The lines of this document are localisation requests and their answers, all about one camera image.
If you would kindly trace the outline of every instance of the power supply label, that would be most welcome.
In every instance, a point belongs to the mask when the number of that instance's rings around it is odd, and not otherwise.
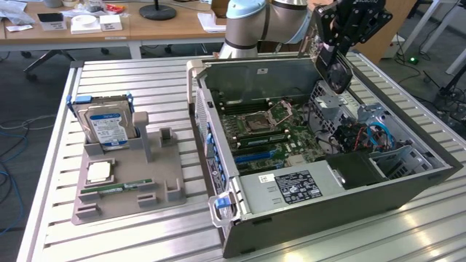
[[[307,170],[275,176],[275,182],[287,204],[322,197],[320,189]]]

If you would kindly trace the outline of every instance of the hard drive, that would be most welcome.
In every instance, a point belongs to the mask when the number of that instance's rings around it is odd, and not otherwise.
[[[68,101],[68,106],[81,124],[88,143],[100,143],[105,151],[128,147],[128,139],[137,137],[131,95],[79,96],[72,104]]]

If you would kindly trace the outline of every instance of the blue pcie slot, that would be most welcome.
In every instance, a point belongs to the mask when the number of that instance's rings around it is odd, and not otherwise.
[[[268,159],[274,156],[274,154],[275,154],[275,150],[268,151],[266,153],[253,154],[249,156],[240,156],[235,158],[235,163],[243,163],[253,160]]]

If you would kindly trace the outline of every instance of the ram module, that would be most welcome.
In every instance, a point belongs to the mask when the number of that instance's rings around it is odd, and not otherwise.
[[[123,191],[129,191],[137,189],[137,186],[145,183],[151,183],[152,179],[143,179],[137,181],[132,181],[128,183],[119,183],[119,184],[109,184],[107,186],[101,187],[92,187],[87,189],[81,189],[81,194],[99,192],[99,194],[112,194],[112,193],[120,193]]]

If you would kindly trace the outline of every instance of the green circuit board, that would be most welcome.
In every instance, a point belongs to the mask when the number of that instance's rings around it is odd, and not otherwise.
[[[241,175],[311,163],[326,155],[303,121],[302,105],[282,100],[267,111],[219,113]]]

